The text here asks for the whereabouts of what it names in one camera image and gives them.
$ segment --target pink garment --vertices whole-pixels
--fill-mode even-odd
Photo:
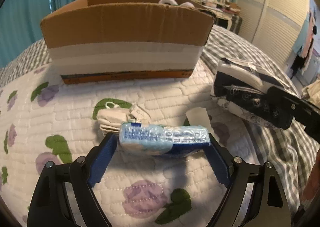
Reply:
[[[309,28],[308,28],[308,34],[306,38],[306,43],[304,44],[303,50],[301,52],[301,57],[305,58],[308,54],[308,50],[312,41],[313,37],[313,26],[315,25],[314,18],[313,18],[313,13],[311,12],[311,17],[309,20]]]

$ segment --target blue tissue package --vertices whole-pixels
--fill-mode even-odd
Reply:
[[[169,127],[123,123],[120,145],[136,155],[186,157],[210,145],[208,130],[202,126]]]

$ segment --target white quilt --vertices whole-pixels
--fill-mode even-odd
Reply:
[[[19,77],[5,86],[0,96],[0,138],[4,140],[0,195],[26,226],[28,206],[44,163],[71,162],[87,155],[102,140],[93,112],[105,98],[137,103],[148,111],[153,123],[164,125],[182,125],[188,109],[204,107],[220,143],[233,156],[258,164],[242,120],[211,100],[212,79],[201,60],[188,79],[65,85],[51,64]],[[206,226],[226,191],[203,152],[186,159],[163,159],[128,155],[120,148],[93,190],[114,227]],[[174,190],[190,196],[191,206],[187,204],[185,213],[177,214],[176,219],[168,219],[164,206],[174,202]],[[69,200],[77,224],[85,226],[75,198],[70,195]],[[245,206],[240,210],[242,217],[244,214]]]

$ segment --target blue textured pad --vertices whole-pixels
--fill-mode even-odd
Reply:
[[[203,151],[209,161],[210,166],[214,174],[217,177],[217,180],[220,184],[223,184],[225,187],[228,187],[230,184],[229,170],[228,166],[220,156],[219,152],[215,149],[213,145],[203,148]]]
[[[91,187],[94,187],[95,184],[101,181],[103,174],[116,151],[117,143],[118,139],[116,135],[113,134],[92,163],[90,167],[90,176],[87,181]]]

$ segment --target plastic-wrapped package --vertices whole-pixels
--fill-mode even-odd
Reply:
[[[213,80],[211,96],[238,117],[268,128],[290,127],[293,115],[271,104],[270,87],[292,94],[290,86],[254,62],[222,58]]]
[[[186,157],[210,145],[208,130],[202,126],[122,123],[119,140],[124,150],[150,156]]]

